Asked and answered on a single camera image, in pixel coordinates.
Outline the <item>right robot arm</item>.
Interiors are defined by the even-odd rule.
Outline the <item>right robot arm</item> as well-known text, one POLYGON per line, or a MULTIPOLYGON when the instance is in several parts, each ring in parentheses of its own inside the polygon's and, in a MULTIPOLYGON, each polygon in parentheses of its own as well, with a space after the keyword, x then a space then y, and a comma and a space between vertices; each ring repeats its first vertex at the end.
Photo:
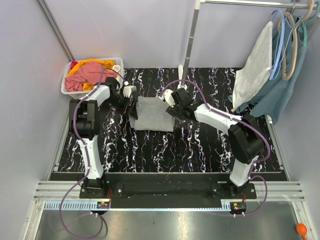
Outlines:
POLYGON ((233 197, 242 194, 250 182, 254 161, 267 145, 257 120, 249 114, 240 117, 202 101, 194 101, 184 88, 165 90, 163 95, 169 105, 166 112, 172 117, 203 123, 227 134, 235 160, 229 180, 222 187, 222 194, 233 197))

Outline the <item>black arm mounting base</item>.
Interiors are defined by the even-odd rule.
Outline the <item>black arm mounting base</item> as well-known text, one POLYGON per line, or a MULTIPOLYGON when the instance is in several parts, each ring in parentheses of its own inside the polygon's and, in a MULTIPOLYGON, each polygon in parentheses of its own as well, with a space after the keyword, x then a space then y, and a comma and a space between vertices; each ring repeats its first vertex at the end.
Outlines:
POLYGON ((256 200, 253 182, 236 187, 228 173, 106 173, 101 183, 86 180, 81 199, 111 199, 111 208, 214 210, 222 201, 256 200))

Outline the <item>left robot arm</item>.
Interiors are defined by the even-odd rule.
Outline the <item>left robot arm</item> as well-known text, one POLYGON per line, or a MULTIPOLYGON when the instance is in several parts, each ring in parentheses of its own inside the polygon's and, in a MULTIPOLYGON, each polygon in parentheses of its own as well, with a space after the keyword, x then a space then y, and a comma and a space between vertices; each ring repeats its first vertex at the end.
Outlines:
POLYGON ((103 190, 107 186, 98 149, 100 106, 108 104, 119 114, 137 120, 137 98, 132 96, 136 90, 128 82, 121 86, 114 77, 107 77, 105 82, 95 84, 84 97, 69 102, 68 127, 77 137, 82 153, 85 168, 82 185, 85 190, 103 190))

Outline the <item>grey t shirt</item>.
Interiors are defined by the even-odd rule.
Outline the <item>grey t shirt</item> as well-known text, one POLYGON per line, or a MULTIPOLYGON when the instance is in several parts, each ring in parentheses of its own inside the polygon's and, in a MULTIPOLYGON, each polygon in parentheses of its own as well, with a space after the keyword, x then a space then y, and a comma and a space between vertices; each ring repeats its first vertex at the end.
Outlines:
POLYGON ((169 105, 158 97, 139 96, 136 104, 138 119, 129 118, 136 131, 173 132, 175 119, 166 112, 169 105))

